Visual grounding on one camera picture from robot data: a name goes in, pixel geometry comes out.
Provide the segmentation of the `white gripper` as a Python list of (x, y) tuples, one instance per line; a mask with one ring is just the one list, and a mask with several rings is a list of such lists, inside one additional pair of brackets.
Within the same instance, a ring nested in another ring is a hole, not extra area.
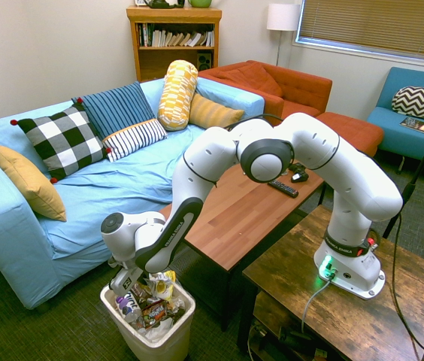
[(135, 298), (144, 298), (145, 290), (142, 287), (149, 287), (149, 279), (147, 273), (135, 264), (119, 264), (114, 262), (110, 267), (118, 267), (118, 272), (110, 280), (108, 288), (112, 290), (117, 296), (125, 296), (131, 290)]

